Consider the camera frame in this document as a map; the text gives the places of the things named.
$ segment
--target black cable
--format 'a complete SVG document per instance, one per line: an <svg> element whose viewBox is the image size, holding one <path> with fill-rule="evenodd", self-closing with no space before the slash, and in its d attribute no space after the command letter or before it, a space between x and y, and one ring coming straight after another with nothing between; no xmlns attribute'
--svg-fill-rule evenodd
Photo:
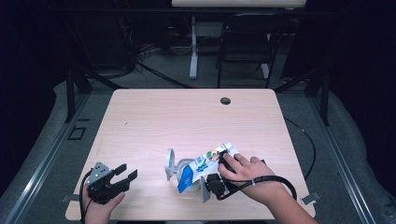
<svg viewBox="0 0 396 224"><path fill-rule="evenodd" d="M84 212L84 204L82 203L82 191L84 189L84 184L85 184L85 180L88 178L88 176L90 176L92 170L90 170L87 174L84 175L84 177L81 180L81 185L79 187L79 212L81 213L81 223L85 223L85 214L86 212Z"/></svg>
<svg viewBox="0 0 396 224"><path fill-rule="evenodd" d="M294 200L297 200L297 192L296 189L294 188L294 186L289 182L289 180L283 178L282 176L278 176L278 175L264 175L264 176L260 176L257 178L254 178L252 180L229 180L229 179L224 179L222 178L223 181L229 181L229 182L246 182L245 184L235 188L235 189L231 189L229 191L229 193L225 194L225 195L221 195L221 196L217 196L218 200L224 200L228 197L230 197L231 195L235 194L238 190L244 189L247 186L253 185L253 184L257 184L260 182L266 182L266 181L276 181L276 182L280 182L282 184L285 184L286 187L289 188L290 192L291 192L291 196L293 197Z"/></svg>
<svg viewBox="0 0 396 224"><path fill-rule="evenodd" d="M198 88L196 88L194 86L190 86L190 85L184 84L182 82L179 82L177 80L174 80L174 79L172 79L172 78L170 78L170 77L168 77L168 76L166 76L166 75L164 75L164 74L162 74L162 73L160 73L160 72L158 72L158 71L156 71L156 70L154 70L154 69L152 69L150 67L145 66L141 62L136 62L136 63L139 64L144 69L148 70L150 73L154 74L155 76L161 77L162 79L164 79L165 81L167 81L167 82L169 82L169 83L171 83L173 85L176 85L178 87L182 87L182 88L185 88L185 89L198 89Z"/></svg>
<svg viewBox="0 0 396 224"><path fill-rule="evenodd" d="M298 129L300 129L301 130L301 132L303 132L303 134L305 134L305 136L308 138L308 140L311 142L311 145L312 145L312 148L313 148L313 151L314 151L314 159L312 160L312 163L311 163L311 166L309 167L309 170L308 170L308 172L306 173L306 175L305 175L305 177L304 177L304 179L306 180L308 177L309 177L309 175L311 174L311 171L312 171L312 169L314 168L314 164L315 164L315 162L316 162L316 160L317 160L317 148L315 147L315 143L314 143L314 141L312 140L312 138L309 136L309 134L302 128L302 127L300 127L300 126L298 126L296 123L294 123L293 121L291 121L290 119L288 119L288 118L285 118L285 117L283 117L285 120L287 120L288 122L290 122L291 124L293 124L294 126L296 126Z"/></svg>

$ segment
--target chair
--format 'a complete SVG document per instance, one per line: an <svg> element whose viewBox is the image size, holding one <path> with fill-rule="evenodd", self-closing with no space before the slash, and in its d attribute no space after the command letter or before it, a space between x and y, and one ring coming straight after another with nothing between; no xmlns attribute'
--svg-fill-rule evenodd
<svg viewBox="0 0 396 224"><path fill-rule="evenodd" d="M216 67L219 69L220 88L222 62L269 64L265 83L268 88L274 67L277 45L287 29L286 18L274 14L238 13L222 25L219 55Z"/></svg>

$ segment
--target table surface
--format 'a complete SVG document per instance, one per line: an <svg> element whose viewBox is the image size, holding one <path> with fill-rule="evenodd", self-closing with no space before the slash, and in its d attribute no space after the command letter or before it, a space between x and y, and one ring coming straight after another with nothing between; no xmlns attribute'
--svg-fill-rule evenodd
<svg viewBox="0 0 396 224"><path fill-rule="evenodd" d="M304 7L306 0L172 0L173 7Z"/></svg>
<svg viewBox="0 0 396 224"><path fill-rule="evenodd" d="M220 99L231 103L224 105ZM231 142L250 158L265 159L269 167L287 178L302 198L307 186L272 90L194 89L114 91L82 177L101 161L115 169L126 163L127 171L111 183L137 169L123 202L113 211L116 220L236 220L273 219L266 206L242 192L224 201L201 202L201 193L177 191L177 177L167 181L166 151L175 151L176 163L195 159ZM302 205L315 215L312 204ZM70 202L65 216L79 220L78 202Z"/></svg>

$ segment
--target metal rail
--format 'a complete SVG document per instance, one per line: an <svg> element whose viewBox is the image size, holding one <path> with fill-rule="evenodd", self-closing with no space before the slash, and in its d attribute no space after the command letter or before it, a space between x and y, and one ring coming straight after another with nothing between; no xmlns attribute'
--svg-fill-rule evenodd
<svg viewBox="0 0 396 224"><path fill-rule="evenodd" d="M43 160L38 165L35 173L32 175L29 183L26 185L21 197L15 203L11 212L8 214L6 223L22 223L27 211L35 200L35 196L40 191L41 186L46 180L47 175L50 173L50 169L55 163L61 152L61 146L67 134L73 129L74 123L76 122L78 113L82 110L84 105L87 103L89 95L81 95L81 99L77 103L77 110L75 116L70 122L65 123L55 139L55 144L52 149L44 156Z"/></svg>
<svg viewBox="0 0 396 224"><path fill-rule="evenodd" d="M358 212L359 217L361 218L361 223L367 224L375 224L375 219L368 207L366 201L364 200L363 195L361 194L361 189L358 183L355 181L352 173L349 170L346 160L344 159L343 153L340 147L337 144L337 141L332 134L332 129L330 126L326 126L318 112L318 102L312 98L308 97L308 103L311 105L312 110L314 111L315 118L318 121L320 128L326 134L327 139L329 140L329 144L332 149L332 158L334 160L335 166L340 172L340 176L344 181L346 186L346 190L349 193L350 199L355 205L356 211Z"/></svg>

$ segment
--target chair leg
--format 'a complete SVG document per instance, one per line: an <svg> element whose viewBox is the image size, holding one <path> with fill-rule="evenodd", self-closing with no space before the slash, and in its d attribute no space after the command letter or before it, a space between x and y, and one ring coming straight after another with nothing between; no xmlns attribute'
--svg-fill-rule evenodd
<svg viewBox="0 0 396 224"><path fill-rule="evenodd" d="M269 71L268 71L267 82L265 83L265 89L268 89L268 87L270 86L270 81L271 81L271 75L272 75L273 67L274 67L274 61L272 61L271 64L270 64L270 68L269 68Z"/></svg>
<svg viewBox="0 0 396 224"><path fill-rule="evenodd" d="M218 71L218 89L220 89L220 81L221 81L221 60L219 60L219 71Z"/></svg>

